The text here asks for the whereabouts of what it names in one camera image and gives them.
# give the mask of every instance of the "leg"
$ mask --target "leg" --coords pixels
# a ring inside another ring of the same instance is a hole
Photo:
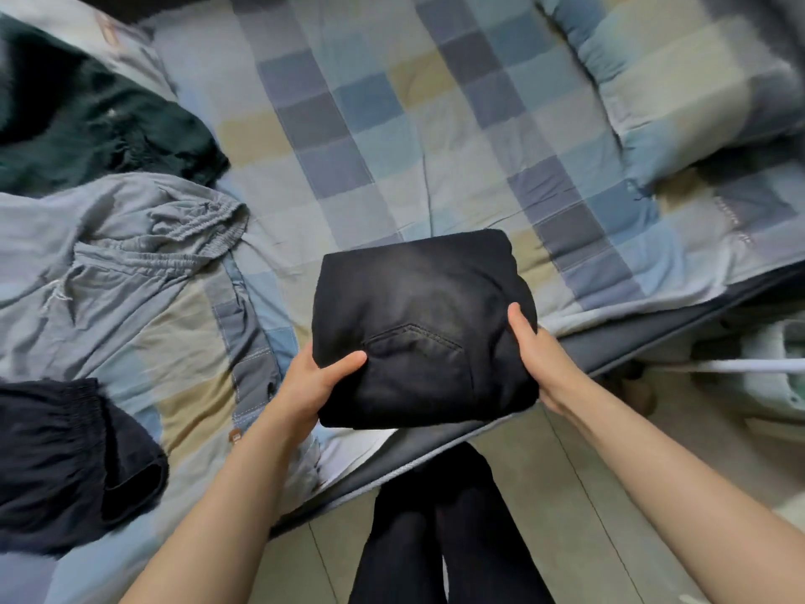
[[[426,475],[450,603],[553,602],[484,456],[464,443],[433,460]]]
[[[421,474],[380,488],[349,604],[447,604],[433,504]]]

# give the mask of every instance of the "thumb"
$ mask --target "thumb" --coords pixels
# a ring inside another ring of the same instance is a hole
[[[520,305],[517,303],[509,305],[509,326],[514,331],[514,336],[517,337],[517,342],[521,347],[536,338],[531,323],[522,314]]]
[[[321,370],[325,383],[329,387],[336,385],[347,375],[351,375],[366,363],[366,352],[359,350],[344,356],[338,362],[334,362]]]

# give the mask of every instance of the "person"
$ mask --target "person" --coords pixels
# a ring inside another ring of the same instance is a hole
[[[710,602],[805,601],[805,535],[593,382],[548,331],[532,330],[517,304],[509,323],[545,406],[578,427]],[[247,601],[291,452],[333,386],[365,361],[355,352],[320,369],[310,344],[297,355],[123,604]],[[451,603],[551,601],[488,465],[469,447],[381,488],[351,601],[444,601],[441,557]]]

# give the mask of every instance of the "navy blue shorts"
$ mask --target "navy blue shorts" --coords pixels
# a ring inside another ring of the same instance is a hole
[[[96,379],[0,384],[0,552],[63,555],[152,508],[162,448]]]

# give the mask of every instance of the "person's left arm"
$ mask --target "person's left arm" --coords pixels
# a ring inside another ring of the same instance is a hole
[[[320,369],[308,344],[277,396],[236,444],[204,497],[136,579],[121,604],[242,604],[277,518],[294,449],[336,383],[358,370],[355,352]]]

